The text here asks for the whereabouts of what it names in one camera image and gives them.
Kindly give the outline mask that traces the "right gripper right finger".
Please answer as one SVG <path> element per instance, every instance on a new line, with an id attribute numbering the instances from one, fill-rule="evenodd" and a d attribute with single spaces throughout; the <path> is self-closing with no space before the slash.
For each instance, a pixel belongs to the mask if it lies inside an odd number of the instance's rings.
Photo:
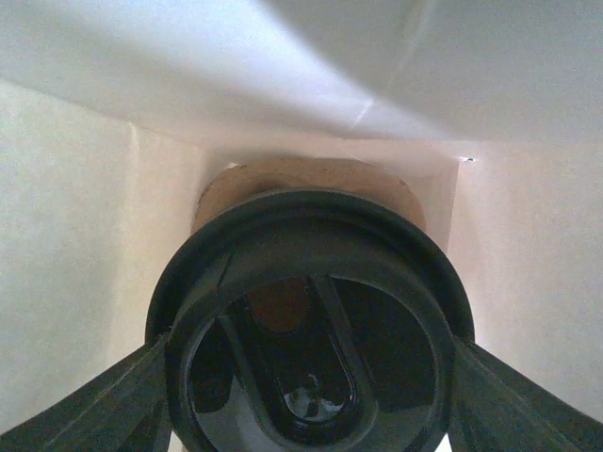
<path id="1" fill-rule="evenodd" d="M 602 423 L 472 342 L 454 340 L 453 451 L 600 451 Z"/>

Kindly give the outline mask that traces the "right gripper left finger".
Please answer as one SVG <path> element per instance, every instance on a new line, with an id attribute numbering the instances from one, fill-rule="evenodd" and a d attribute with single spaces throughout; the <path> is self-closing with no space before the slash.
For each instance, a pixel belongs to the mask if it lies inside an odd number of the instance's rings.
<path id="1" fill-rule="evenodd" d="M 1 435 L 3 451 L 166 451 L 167 338 L 145 344 L 49 409 Z"/>

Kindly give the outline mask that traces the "black cup lid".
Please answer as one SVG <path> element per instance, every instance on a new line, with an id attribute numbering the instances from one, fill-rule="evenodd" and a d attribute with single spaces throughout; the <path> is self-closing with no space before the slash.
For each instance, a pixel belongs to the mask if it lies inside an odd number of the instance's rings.
<path id="1" fill-rule="evenodd" d="M 337 191 L 211 219 L 153 293 L 172 428 L 190 451 L 432 451 L 448 429 L 467 295 L 414 224 Z"/>

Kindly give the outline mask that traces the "brown pulp cup carrier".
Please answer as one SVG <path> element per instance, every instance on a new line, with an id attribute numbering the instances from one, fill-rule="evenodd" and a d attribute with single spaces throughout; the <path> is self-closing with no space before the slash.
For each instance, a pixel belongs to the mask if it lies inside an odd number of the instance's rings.
<path id="1" fill-rule="evenodd" d="M 255 196 L 296 189 L 349 193 L 396 212 L 421 231 L 427 227 L 417 196 L 386 169 L 359 160 L 268 157 L 220 172 L 199 198 L 191 231 L 198 231 L 220 213 Z"/>

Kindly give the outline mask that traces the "kraft paper bag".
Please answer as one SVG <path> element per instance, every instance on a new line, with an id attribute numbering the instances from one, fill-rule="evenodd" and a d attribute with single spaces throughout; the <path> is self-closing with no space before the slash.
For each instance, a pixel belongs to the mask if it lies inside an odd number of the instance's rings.
<path id="1" fill-rule="evenodd" d="M 5 1 L 1 428 L 139 348 L 223 170 L 409 186 L 478 343 L 602 416 L 598 1 Z"/>

